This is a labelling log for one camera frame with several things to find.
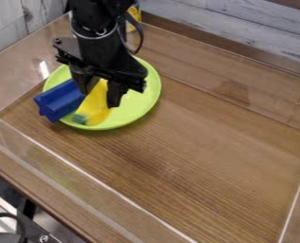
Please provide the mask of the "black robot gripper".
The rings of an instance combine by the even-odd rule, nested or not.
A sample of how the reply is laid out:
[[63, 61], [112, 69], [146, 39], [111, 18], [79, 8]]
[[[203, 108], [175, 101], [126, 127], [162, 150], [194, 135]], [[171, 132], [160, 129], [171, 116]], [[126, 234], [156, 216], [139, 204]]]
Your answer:
[[118, 31], [87, 38], [59, 37], [52, 40], [58, 62], [67, 65], [80, 92], [87, 95], [100, 78], [108, 80], [108, 108], [120, 105], [128, 90], [142, 93], [146, 88], [147, 70], [128, 53]]

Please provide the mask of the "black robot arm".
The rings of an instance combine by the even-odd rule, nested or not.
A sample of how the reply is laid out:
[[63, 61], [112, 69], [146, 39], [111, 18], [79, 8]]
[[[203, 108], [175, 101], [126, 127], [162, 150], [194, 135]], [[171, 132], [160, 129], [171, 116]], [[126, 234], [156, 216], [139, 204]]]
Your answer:
[[94, 77], [107, 80], [107, 107], [118, 107], [123, 95], [146, 89], [147, 69], [134, 55], [143, 44], [139, 21], [128, 13], [136, 0], [68, 0], [74, 37], [52, 41], [58, 62], [83, 94]]

